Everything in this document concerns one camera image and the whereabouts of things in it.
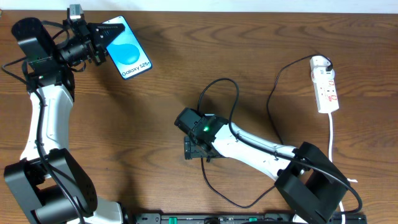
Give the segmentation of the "blue Galaxy smartphone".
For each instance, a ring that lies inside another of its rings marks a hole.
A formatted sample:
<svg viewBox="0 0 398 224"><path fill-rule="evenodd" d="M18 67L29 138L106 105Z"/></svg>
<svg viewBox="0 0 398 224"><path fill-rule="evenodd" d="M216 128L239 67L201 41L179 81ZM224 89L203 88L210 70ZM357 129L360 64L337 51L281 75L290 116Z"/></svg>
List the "blue Galaxy smartphone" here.
<svg viewBox="0 0 398 224"><path fill-rule="evenodd" d="M105 21L104 24L125 26L125 30L107 46L109 56L124 80L134 78L152 68L148 55L123 16Z"/></svg>

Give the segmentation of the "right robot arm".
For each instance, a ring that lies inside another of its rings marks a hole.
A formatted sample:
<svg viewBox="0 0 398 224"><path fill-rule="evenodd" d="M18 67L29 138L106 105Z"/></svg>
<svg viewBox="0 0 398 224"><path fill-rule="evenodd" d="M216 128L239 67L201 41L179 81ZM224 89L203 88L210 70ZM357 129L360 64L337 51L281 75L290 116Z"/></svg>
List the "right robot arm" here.
<svg viewBox="0 0 398 224"><path fill-rule="evenodd" d="M307 223L328 223L349 188L346 177L308 142L276 144L250 134L215 114L185 108L174 124L185 133L186 159L230 158L274 181L288 205Z"/></svg>

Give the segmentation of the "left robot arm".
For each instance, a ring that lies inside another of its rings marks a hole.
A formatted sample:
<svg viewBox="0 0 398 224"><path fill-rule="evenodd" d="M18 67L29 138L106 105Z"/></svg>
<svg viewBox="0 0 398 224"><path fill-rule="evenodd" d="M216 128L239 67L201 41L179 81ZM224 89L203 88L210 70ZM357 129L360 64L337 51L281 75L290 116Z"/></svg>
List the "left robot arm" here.
<svg viewBox="0 0 398 224"><path fill-rule="evenodd" d="M4 180L30 223L130 223L119 202L97 196L88 174L69 150L68 125L75 101L74 74L87 63L102 64L122 24L65 19L66 39L55 42L47 21L28 17L11 32L32 103L29 138L20 161L5 167Z"/></svg>

